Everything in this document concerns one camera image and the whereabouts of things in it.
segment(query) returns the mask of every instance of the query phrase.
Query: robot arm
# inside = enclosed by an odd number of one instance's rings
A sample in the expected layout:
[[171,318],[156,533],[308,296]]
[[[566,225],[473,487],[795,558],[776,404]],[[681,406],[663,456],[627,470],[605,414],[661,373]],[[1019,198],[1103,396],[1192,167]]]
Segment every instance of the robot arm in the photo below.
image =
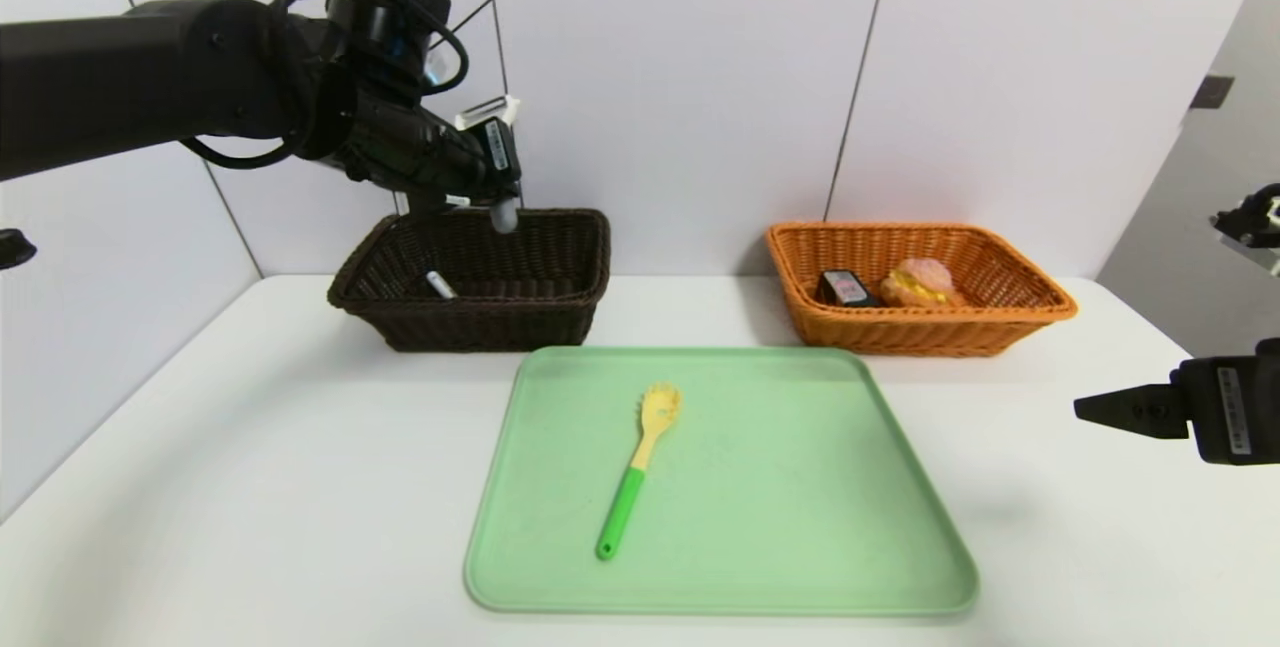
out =
[[[1208,218],[1219,241],[1280,277],[1280,183]],[[1201,459],[1230,465],[1280,463],[1280,338],[1253,355],[1187,360],[1169,384],[1075,401],[1083,420],[1161,439],[1196,433]]]
[[[445,27],[449,0],[169,0],[124,15],[0,27],[0,179],[169,141],[232,169],[288,156],[408,192],[415,209],[471,202],[515,227],[520,163],[508,122],[456,127],[422,109],[457,86],[467,55]],[[430,40],[458,54],[424,77]],[[198,136],[279,138],[232,158]]]

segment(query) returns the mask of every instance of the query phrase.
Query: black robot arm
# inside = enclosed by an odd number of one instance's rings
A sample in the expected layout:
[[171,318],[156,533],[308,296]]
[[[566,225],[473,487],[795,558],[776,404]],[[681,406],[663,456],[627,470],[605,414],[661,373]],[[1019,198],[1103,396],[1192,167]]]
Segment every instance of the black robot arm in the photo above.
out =
[[[513,228],[520,163],[498,117],[466,129],[421,96],[457,86],[467,55],[445,27],[449,0],[169,0],[124,15],[0,26],[0,179],[169,141],[252,169],[288,156],[408,192],[415,210],[470,201]],[[424,77],[439,35],[460,68]],[[198,137],[279,138],[232,158]]]

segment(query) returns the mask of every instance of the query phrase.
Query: white table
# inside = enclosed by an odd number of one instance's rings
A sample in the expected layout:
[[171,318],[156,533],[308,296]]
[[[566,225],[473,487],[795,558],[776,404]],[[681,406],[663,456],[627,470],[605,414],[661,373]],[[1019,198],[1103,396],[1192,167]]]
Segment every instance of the white table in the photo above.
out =
[[[948,620],[499,615],[462,559],[522,355],[256,284],[0,527],[0,644],[1280,644],[1280,471],[1078,422],[1185,354],[1103,288],[996,359],[869,359],[978,561]],[[767,278],[614,278],[594,345],[794,343]]]

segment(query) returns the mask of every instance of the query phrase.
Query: green tray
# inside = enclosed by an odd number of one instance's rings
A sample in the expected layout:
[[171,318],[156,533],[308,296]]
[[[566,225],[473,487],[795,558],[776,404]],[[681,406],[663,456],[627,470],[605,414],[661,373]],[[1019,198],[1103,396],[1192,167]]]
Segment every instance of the green tray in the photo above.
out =
[[[603,562],[660,381],[684,410]],[[938,615],[973,603],[978,570],[849,352],[549,347],[516,377],[466,584],[502,611]]]

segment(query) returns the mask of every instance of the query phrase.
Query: green handle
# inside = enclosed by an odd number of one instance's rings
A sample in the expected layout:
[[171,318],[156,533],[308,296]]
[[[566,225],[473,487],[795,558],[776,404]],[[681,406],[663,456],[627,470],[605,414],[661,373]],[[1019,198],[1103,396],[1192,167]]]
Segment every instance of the green handle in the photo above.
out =
[[618,545],[622,542],[622,532],[627,528],[627,519],[631,516],[631,506],[636,504],[636,495],[644,484],[644,470],[627,468],[622,475],[622,484],[613,497],[613,506],[609,507],[609,516],[604,520],[604,530],[600,532],[600,541],[595,545],[595,556],[602,560],[612,560],[618,553]]

